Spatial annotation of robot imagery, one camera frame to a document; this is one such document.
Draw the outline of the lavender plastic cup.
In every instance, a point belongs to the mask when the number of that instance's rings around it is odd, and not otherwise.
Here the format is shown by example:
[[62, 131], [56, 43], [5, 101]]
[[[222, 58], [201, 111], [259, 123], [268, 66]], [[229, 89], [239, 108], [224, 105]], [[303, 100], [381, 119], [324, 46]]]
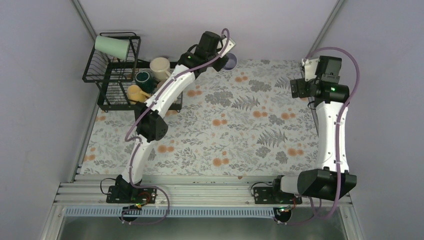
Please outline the lavender plastic cup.
[[237, 66], [238, 58], [232, 52], [227, 53], [226, 56], [228, 57], [228, 61], [225, 64], [225, 66], [223, 67], [223, 69], [226, 70], [226, 71], [231, 71]]

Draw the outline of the cream ceramic mug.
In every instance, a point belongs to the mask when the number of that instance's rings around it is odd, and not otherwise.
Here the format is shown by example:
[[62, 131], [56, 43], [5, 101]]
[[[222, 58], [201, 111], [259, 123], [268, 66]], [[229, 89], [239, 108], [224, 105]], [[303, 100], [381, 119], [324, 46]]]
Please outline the cream ceramic mug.
[[171, 63], [165, 57], [156, 57], [149, 64], [153, 76], [158, 81], [166, 81], [171, 76]]

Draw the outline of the dark green ceramic mug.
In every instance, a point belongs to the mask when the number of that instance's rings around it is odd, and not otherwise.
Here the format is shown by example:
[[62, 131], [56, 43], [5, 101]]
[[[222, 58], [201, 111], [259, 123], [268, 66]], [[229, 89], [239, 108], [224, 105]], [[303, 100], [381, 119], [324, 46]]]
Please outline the dark green ceramic mug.
[[135, 75], [136, 85], [141, 88], [142, 91], [151, 94], [155, 90], [155, 81], [148, 71], [142, 70]]

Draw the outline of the mint green plastic cup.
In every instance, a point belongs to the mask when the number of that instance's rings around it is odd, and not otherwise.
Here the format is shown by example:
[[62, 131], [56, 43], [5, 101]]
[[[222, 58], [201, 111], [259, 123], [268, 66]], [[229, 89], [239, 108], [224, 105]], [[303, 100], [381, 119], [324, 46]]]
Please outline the mint green plastic cup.
[[130, 42], [128, 40], [116, 39], [98, 35], [95, 39], [94, 49], [120, 60], [126, 60]]

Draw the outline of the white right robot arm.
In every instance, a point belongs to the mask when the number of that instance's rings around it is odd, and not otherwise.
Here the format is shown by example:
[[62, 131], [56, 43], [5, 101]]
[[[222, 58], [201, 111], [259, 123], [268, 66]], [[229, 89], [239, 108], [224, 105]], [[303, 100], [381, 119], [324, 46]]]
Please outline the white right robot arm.
[[293, 98], [313, 98], [318, 120], [315, 168], [274, 179], [271, 198], [278, 204], [295, 195], [338, 201], [357, 184], [350, 174], [345, 148], [349, 87], [339, 84], [342, 59], [320, 56], [302, 62], [304, 78], [290, 81]]

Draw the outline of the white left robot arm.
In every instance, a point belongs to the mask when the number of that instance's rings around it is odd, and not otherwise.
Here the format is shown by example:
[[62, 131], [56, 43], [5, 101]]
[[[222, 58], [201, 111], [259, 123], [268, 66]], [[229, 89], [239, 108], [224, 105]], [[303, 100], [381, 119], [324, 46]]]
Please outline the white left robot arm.
[[159, 90], [145, 102], [137, 104], [141, 110], [140, 116], [125, 136], [126, 142], [134, 142], [134, 148], [125, 170], [115, 180], [112, 194], [119, 193], [128, 203], [139, 197], [145, 162], [154, 144], [168, 131], [164, 117], [170, 106], [209, 67], [220, 71], [229, 60], [227, 53], [235, 45], [227, 28], [221, 34], [205, 31], [199, 43], [180, 56], [173, 72]]

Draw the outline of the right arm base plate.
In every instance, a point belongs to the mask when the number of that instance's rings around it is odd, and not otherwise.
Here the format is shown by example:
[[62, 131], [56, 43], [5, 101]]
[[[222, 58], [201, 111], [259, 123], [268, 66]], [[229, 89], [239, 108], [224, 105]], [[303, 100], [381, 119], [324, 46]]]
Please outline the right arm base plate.
[[274, 191], [271, 186], [255, 186], [252, 193], [257, 205], [299, 205], [303, 203], [301, 197], [281, 190]]

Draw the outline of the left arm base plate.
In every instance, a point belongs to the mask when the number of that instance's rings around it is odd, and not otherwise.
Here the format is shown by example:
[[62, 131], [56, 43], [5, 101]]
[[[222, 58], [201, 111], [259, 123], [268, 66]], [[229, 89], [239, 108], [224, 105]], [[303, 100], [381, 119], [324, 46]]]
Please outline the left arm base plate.
[[110, 186], [106, 196], [108, 204], [133, 204], [146, 205], [154, 204], [157, 190], [155, 188], [133, 188], [123, 189], [119, 186]]

